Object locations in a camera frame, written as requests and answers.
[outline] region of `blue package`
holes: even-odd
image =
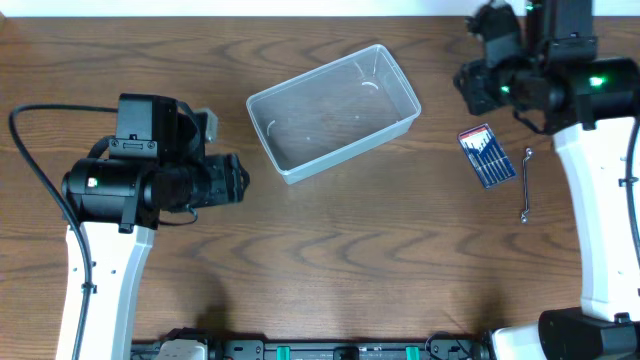
[[[516,177],[516,171],[489,125],[480,125],[458,135],[458,142],[485,189]]]

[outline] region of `tabletop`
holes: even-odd
[[[640,57],[640,20],[599,18],[600,55]],[[291,186],[251,124],[252,94],[373,44],[422,105],[409,132]],[[425,339],[537,320],[579,305],[581,267],[566,178],[548,137],[508,109],[467,113],[452,85],[482,56],[460,17],[7,19],[0,114],[22,103],[117,106],[174,97],[220,118],[207,153],[237,153],[244,202],[161,227],[134,338],[173,328],[269,339]],[[518,177],[484,190],[457,135],[488,123]],[[55,184],[113,114],[24,114],[18,129]],[[531,213],[524,204],[526,147]],[[51,358],[66,291],[66,223],[0,127],[0,358]]]

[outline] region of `cable clip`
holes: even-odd
[[[633,186],[634,183],[638,182],[637,177],[618,179],[618,186],[626,187],[627,185]]]
[[[83,292],[84,292],[85,289],[93,289],[93,291],[91,291],[92,293],[94,293],[94,294],[98,293],[98,285],[95,285],[93,283],[86,282],[86,283],[82,284],[80,287],[82,288]]]

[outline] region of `green light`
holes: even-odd
[[[593,87],[599,87],[606,82],[607,82],[607,78],[604,78],[604,77],[593,76],[589,78],[589,84],[591,84],[591,86]]]

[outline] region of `white light indicator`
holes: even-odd
[[[88,187],[97,187],[98,186],[98,179],[89,178],[89,180],[87,180],[87,186]]]

